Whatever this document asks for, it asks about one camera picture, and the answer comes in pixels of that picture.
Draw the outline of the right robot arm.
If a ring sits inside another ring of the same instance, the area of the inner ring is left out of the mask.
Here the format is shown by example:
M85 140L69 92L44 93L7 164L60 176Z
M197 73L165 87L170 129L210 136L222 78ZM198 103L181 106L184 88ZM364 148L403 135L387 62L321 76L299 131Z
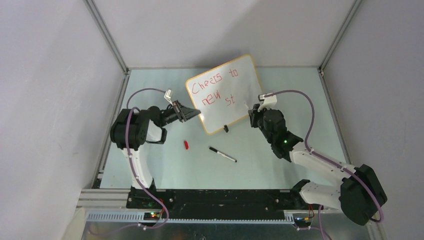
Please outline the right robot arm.
M373 216L388 198L372 167L344 164L315 151L287 129L280 110L261 108L257 103L248 110L248 116L251 127L262 132L278 159L309 168L331 183L327 186L308 179L299 181L291 189L290 201L295 208L327 206L342 211L360 226L376 221Z

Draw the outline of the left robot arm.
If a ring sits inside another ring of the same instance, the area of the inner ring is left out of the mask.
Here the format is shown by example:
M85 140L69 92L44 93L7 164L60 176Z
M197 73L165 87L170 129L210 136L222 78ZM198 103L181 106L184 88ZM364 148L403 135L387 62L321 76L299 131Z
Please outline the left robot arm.
M163 145L168 131L165 126L173 123L185 123L201 114L199 109L173 101L166 109L151 106L140 110L137 107L122 109L113 122L109 137L128 160L132 184L135 190L143 190L138 201L145 208L153 208L158 202L158 194L150 188L154 178L150 173L147 158L142 156L144 144Z

